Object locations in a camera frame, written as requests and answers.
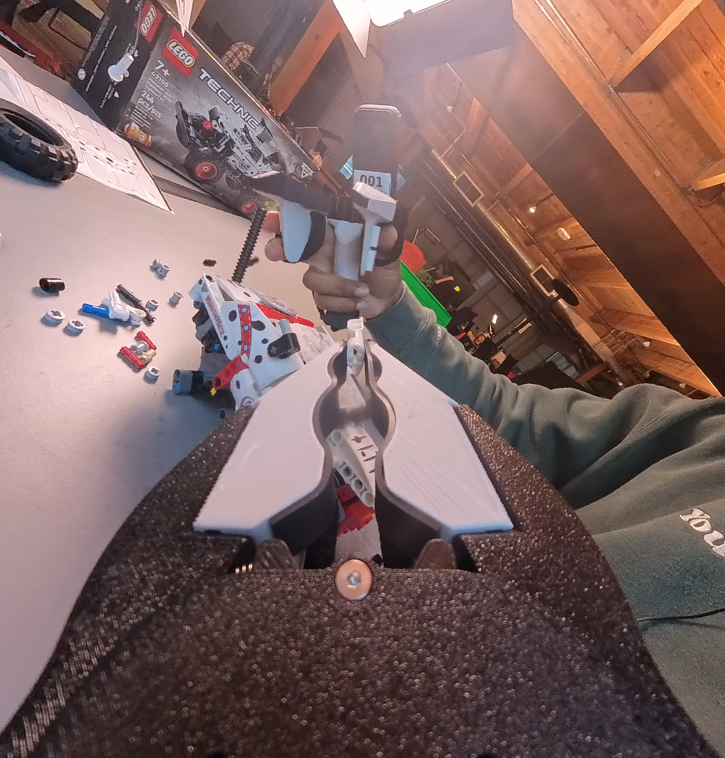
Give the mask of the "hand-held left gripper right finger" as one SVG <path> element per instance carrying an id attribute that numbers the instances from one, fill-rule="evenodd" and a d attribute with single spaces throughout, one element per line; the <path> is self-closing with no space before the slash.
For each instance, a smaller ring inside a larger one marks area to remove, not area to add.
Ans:
<path id="1" fill-rule="evenodd" d="M 383 404 L 387 432 L 378 453 L 378 484 L 404 526 L 393 537 L 455 538 L 505 532 L 513 521 L 448 395 L 381 346 L 370 344 L 372 400 Z"/>

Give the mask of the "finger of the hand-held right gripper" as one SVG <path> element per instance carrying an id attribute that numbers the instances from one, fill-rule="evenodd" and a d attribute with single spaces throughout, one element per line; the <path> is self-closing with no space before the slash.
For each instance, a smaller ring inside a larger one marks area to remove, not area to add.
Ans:
<path id="1" fill-rule="evenodd" d="M 284 258 L 292 264 L 309 264 L 324 244 L 328 213 L 298 203 L 278 202 L 278 214 Z"/>

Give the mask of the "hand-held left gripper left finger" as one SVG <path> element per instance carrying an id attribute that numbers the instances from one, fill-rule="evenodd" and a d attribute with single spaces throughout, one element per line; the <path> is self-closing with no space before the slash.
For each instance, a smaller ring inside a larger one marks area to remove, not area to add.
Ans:
<path id="1" fill-rule="evenodd" d="M 347 346 L 334 344 L 267 393 L 193 522 L 200 533 L 261 544 L 335 535 L 339 505 L 329 435 L 343 411 Z"/>

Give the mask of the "white and red lego subassembly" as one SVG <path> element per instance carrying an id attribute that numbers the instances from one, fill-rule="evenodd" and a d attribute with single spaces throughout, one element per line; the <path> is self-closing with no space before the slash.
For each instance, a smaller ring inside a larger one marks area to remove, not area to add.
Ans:
<path id="1" fill-rule="evenodd" d="M 362 555 L 383 564 L 376 518 L 376 462 L 382 437 L 370 417 L 363 319 L 350 319 L 340 353 L 338 412 L 327 440 L 333 456 L 339 504 L 336 557 Z"/>

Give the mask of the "white lego vehicle model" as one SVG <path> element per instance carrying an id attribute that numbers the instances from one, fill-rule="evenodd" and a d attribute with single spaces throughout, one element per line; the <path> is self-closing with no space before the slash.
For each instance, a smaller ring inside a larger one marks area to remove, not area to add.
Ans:
<path id="1" fill-rule="evenodd" d="M 240 281 L 204 273 L 189 295 L 197 340 L 218 363 L 175 370 L 171 389 L 178 396 L 228 396 L 236 408 L 255 405 L 334 343 L 323 326 Z"/>

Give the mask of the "black knobby lego tire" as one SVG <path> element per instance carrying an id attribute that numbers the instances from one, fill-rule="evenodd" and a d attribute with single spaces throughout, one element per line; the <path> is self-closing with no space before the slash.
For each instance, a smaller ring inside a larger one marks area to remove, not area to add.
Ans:
<path id="1" fill-rule="evenodd" d="M 77 173 L 77 154 L 56 129 L 26 109 L 0 98 L 0 161 L 49 183 Z"/>

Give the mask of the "person's right forearm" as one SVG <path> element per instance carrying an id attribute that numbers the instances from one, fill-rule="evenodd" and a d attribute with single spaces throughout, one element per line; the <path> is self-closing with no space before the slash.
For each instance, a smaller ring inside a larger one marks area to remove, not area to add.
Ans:
<path id="1" fill-rule="evenodd" d="M 519 386 L 492 373 L 403 285 L 368 327 L 405 366 L 458 405 L 468 405 L 576 508 L 607 497 L 628 505 L 652 498 L 649 479 L 622 447 L 633 430 L 623 403 L 571 388 Z"/>

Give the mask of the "lego set box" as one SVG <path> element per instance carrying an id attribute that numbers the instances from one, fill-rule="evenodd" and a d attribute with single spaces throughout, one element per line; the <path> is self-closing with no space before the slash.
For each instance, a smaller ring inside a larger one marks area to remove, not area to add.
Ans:
<path id="1" fill-rule="evenodd" d="M 165 2 L 108 2 L 72 84 L 107 128 L 237 213 L 269 205 L 257 175 L 319 188 L 311 157 Z"/>

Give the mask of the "cluster of small lego pieces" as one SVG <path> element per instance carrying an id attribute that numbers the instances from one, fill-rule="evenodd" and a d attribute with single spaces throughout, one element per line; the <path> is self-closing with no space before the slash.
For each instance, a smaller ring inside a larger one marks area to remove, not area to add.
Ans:
<path id="1" fill-rule="evenodd" d="M 118 349 L 119 360 L 142 376 L 147 384 L 158 382 L 161 370 L 153 364 L 158 348 L 142 328 L 152 313 L 130 290 L 118 285 L 108 292 L 99 305 L 84 302 L 80 313 L 128 327 L 132 331 L 131 341 Z"/>

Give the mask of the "lego sticker sheet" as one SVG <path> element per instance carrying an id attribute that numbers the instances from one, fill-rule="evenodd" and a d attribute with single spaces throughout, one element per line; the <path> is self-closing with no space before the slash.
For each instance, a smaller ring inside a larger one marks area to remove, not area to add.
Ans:
<path id="1" fill-rule="evenodd" d="M 130 143 L 25 80 L 1 55 L 0 96 L 65 138 L 76 153 L 79 175 L 172 213 L 152 174 Z"/>

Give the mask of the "person's right hand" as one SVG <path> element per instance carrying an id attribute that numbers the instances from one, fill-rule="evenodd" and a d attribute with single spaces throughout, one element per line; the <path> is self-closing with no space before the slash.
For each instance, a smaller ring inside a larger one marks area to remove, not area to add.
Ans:
<path id="1" fill-rule="evenodd" d="M 277 212 L 267 214 L 263 230 L 274 234 L 265 245 L 265 257 L 271 261 L 286 261 L 283 243 L 289 236 L 282 232 Z M 396 227 L 384 226 L 379 237 L 379 253 L 385 253 L 386 257 L 396 247 L 397 240 Z M 334 249 L 335 232 L 327 224 L 325 239 L 319 251 L 308 260 L 302 279 L 319 310 L 340 314 L 355 311 L 360 317 L 375 319 L 398 303 L 404 292 L 398 260 L 374 268 L 359 280 L 349 280 L 334 272 Z"/>

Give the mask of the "bright studio light panel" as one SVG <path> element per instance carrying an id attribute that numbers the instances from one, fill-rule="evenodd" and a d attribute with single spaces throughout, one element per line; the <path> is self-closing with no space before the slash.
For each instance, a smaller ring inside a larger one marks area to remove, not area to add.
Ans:
<path id="1" fill-rule="evenodd" d="M 402 21 L 408 14 L 418 14 L 443 5 L 446 1 L 364 1 L 364 7 L 373 25 L 389 26 Z"/>

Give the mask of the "green plastic bin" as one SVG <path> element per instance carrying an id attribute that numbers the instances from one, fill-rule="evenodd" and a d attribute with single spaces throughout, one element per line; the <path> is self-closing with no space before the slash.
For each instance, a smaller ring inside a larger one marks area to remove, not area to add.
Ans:
<path id="1" fill-rule="evenodd" d="M 403 262 L 400 262 L 400 270 L 406 288 L 414 295 L 417 301 L 436 316 L 441 327 L 447 327 L 451 322 L 451 315 L 441 304 L 431 289 L 428 289 L 421 279 Z"/>

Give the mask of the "person's green sweatshirt torso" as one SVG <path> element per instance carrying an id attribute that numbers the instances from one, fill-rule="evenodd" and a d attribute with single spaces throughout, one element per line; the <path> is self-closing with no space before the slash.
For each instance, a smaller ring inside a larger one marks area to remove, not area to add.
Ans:
<path id="1" fill-rule="evenodd" d="M 576 400 L 568 485 L 652 658 L 725 756 L 725 399 L 653 388 Z"/>

